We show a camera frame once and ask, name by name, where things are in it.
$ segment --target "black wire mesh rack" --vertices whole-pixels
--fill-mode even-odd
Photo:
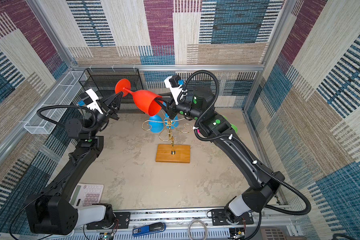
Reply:
[[[93,89],[101,97],[115,93],[115,86],[123,78],[131,83],[131,91],[143,89],[140,73],[135,68],[87,68],[83,72],[87,76],[86,81],[79,81],[84,90]],[[121,100],[119,113],[143,113],[139,110],[131,94]]]

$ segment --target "cable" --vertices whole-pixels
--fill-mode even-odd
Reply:
[[[90,239],[87,237],[87,235],[85,234],[84,229],[85,229],[85,224],[83,225],[83,233],[84,233],[84,237],[85,237],[86,239],[90,240]]]
[[[253,232],[249,237],[244,238],[244,239],[242,239],[242,240],[249,240],[249,239],[253,238],[253,237],[257,234],[257,232],[259,231],[260,225],[261,225],[261,212],[260,212],[260,214],[259,214],[259,222],[257,223],[257,227],[256,227],[256,229],[254,230],[254,232]]]
[[[39,108],[36,112],[36,114],[44,119],[44,120],[47,120],[48,122],[52,122],[53,124],[56,124],[60,127],[65,127],[62,123],[60,122],[56,122],[55,120],[52,120],[50,118],[47,118],[45,117],[43,114],[41,114],[43,111],[46,111],[46,110],[50,110],[50,109],[57,109],[57,108],[77,108],[77,109],[83,109],[83,110],[86,110],[88,112],[90,112],[92,114],[92,119],[93,119],[93,122],[92,122],[92,125],[88,128],[92,128],[96,125],[96,122],[97,122],[97,118],[96,118],[96,115],[95,115],[95,112],[93,112],[91,109],[87,108],[87,107],[82,107],[82,106],[74,106],[74,105],[52,105],[52,106],[46,106],[46,107],[42,107],[42,108]]]
[[[244,233],[246,233],[247,223],[245,222],[245,219],[243,217],[242,222],[244,223]]]
[[[115,231],[115,233],[117,232],[117,230],[119,229],[119,220],[118,219],[116,219],[117,220],[117,223],[116,223],[116,225],[113,227],[113,229],[112,229],[112,232],[110,233],[111,235],[112,235],[112,233],[113,233],[113,230],[115,230],[115,228],[116,228],[116,231]]]
[[[106,128],[107,128],[108,123],[109,123],[109,120],[107,121],[107,123],[106,123],[105,127],[103,127],[103,128],[101,128],[101,129],[100,129],[100,132],[104,131],[104,129],[106,129]]]
[[[337,237],[343,237],[343,238],[350,239],[350,240],[356,240],[356,239],[354,239],[353,237],[349,237],[349,236],[347,236],[347,235],[345,235],[345,234],[341,234],[341,233],[335,233],[335,234],[333,234],[332,240],[337,240]]]
[[[210,71],[207,71],[207,70],[198,70],[194,73],[192,73],[188,79],[186,80],[186,82],[183,84],[183,87],[182,87],[182,91],[186,91],[186,86],[187,84],[189,83],[189,81],[196,75],[198,74],[202,74],[202,73],[205,73],[209,76],[212,77],[212,79],[214,80],[214,83],[216,84],[216,93],[215,93],[215,96],[212,100],[212,103],[202,112],[202,114],[200,115],[199,118],[197,118],[196,122],[194,123],[194,134],[195,136],[197,137],[197,139],[201,140],[201,141],[213,141],[213,140],[216,140],[216,139],[219,139],[219,138],[222,138],[222,137],[231,137],[233,138],[234,140],[236,140],[244,149],[244,151],[247,153],[247,155],[251,158],[252,162],[254,161],[254,158],[253,156],[250,154],[250,151],[249,149],[245,146],[245,144],[238,138],[238,137],[235,137],[231,134],[228,134],[228,133],[225,133],[225,134],[220,134],[218,136],[215,136],[215,137],[201,137],[198,132],[197,132],[197,129],[199,127],[199,122],[201,121],[202,117],[214,106],[214,104],[216,103],[216,100],[217,100],[217,97],[218,97],[218,93],[219,93],[219,81],[217,80],[216,76],[211,73]],[[185,101],[185,98],[182,99],[182,101],[180,101],[180,97],[181,95],[179,94],[178,97],[177,97],[177,101],[179,103],[182,103],[183,101]],[[305,209],[304,210],[301,210],[301,211],[289,211],[289,210],[285,210],[285,209],[280,209],[278,207],[274,207],[274,206],[271,206],[271,205],[265,205],[266,208],[269,208],[269,209],[273,209],[275,211],[278,211],[278,212],[282,212],[284,214],[289,214],[289,215],[305,215],[307,213],[310,212],[310,210],[312,209],[312,206],[309,202],[309,200],[300,192],[298,191],[296,188],[292,187],[291,185],[289,185],[288,183],[282,181],[282,180],[279,180],[278,178],[276,178],[275,176],[273,176],[272,174],[268,173],[267,170],[263,169],[259,164],[254,164],[259,170],[263,171],[265,174],[267,174],[268,176],[270,176],[272,179],[274,179],[276,182],[278,182],[279,184],[283,185],[284,187],[288,188],[289,190],[291,190],[293,193],[295,193],[297,196],[299,196],[305,203]]]
[[[208,236],[208,231],[207,231],[207,229],[206,229],[206,224],[205,224],[203,221],[199,220],[199,219],[194,219],[194,220],[191,222],[191,224],[189,224],[189,226],[188,226],[188,236],[189,236],[189,239],[190,239],[190,240],[194,240],[194,239],[192,238],[192,235],[191,235],[191,226],[192,226],[192,224],[194,224],[194,223],[196,223],[196,222],[200,223],[200,224],[203,226],[203,228],[205,229],[205,235],[204,235],[204,238],[203,238],[202,240],[206,240],[206,238],[207,238],[207,236]]]
[[[208,212],[206,212],[206,216],[207,216],[208,218],[212,218],[212,210],[209,210]]]
[[[67,175],[65,175],[60,181],[58,181],[55,186],[57,186],[60,182],[62,182],[69,174],[71,174],[71,171],[73,169],[73,166],[71,167],[71,169],[68,171]],[[10,229],[9,229],[9,232],[10,232],[10,236],[13,237],[15,240],[19,240],[18,238],[16,238],[13,234],[12,234],[12,225],[14,224],[14,222],[16,221],[16,219],[20,216],[20,214],[31,204],[33,203],[34,201],[36,201],[37,199],[39,199],[40,197],[44,196],[45,194],[47,194],[49,191],[51,191],[52,189],[54,189],[54,187],[51,187],[49,190],[45,191],[43,194],[41,194],[40,196],[38,196],[37,198],[33,199],[29,204],[27,204],[24,208],[22,208],[20,210],[20,212],[18,212],[18,214],[12,219],[12,222],[10,224]],[[39,238],[37,240],[42,240],[44,238],[47,238],[47,237],[50,237],[52,236],[53,234],[50,234],[48,236],[45,236],[45,237],[42,237],[42,238]]]
[[[83,112],[83,110],[80,108],[79,109],[80,110],[80,112],[81,112],[81,115],[83,116],[83,124],[85,123],[85,118],[84,118],[84,112]]]

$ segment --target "black mounting plate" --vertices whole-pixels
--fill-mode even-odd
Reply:
[[[119,229],[128,228],[129,220],[130,220],[130,214],[131,214],[130,212],[114,212],[115,221],[116,221],[116,219],[119,220]],[[91,222],[91,223],[87,224],[87,230],[97,230],[97,229],[103,229],[104,230],[104,228],[103,228],[104,226],[102,226],[99,223],[100,222]]]
[[[226,220],[227,218],[225,216],[225,210],[224,209],[212,209],[211,214],[212,214],[213,226],[230,225]],[[242,215],[242,217],[244,218],[245,223],[247,225],[254,223],[252,214],[249,215],[249,213],[246,212],[246,213],[244,213]],[[240,219],[239,225],[243,225],[243,224],[244,223],[243,223],[242,219]]]

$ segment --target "calculator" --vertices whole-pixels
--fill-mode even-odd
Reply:
[[[73,190],[69,203],[74,208],[87,207],[92,204],[100,203],[104,185],[102,184],[82,184],[76,185]]]

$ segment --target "patterned fabric wall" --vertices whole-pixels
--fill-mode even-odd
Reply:
[[[215,106],[218,108],[242,108],[256,72],[215,71],[213,73],[219,80],[220,86],[219,97]],[[182,80],[186,80],[192,72],[140,71],[144,89],[158,94],[169,92],[169,89],[165,88],[164,79],[175,74],[179,74]],[[193,88],[196,85],[210,86],[213,92],[216,90],[214,81],[209,75],[197,75],[188,84],[188,95],[186,97],[188,100],[192,98]]]
[[[0,0],[0,143],[65,70],[67,65],[27,3]],[[79,112],[68,111],[63,118],[75,114]],[[69,143],[58,128],[50,136],[27,133],[3,161],[0,238],[9,236],[9,222],[25,197],[39,191],[61,169],[68,159],[66,149],[72,146],[74,142]],[[14,233],[30,234],[24,214]]]
[[[0,143],[67,69],[24,0],[0,0]]]
[[[260,64],[283,0],[41,0],[80,65]]]
[[[250,121],[266,160],[312,204],[304,234],[360,239],[360,0],[298,0],[283,36]]]

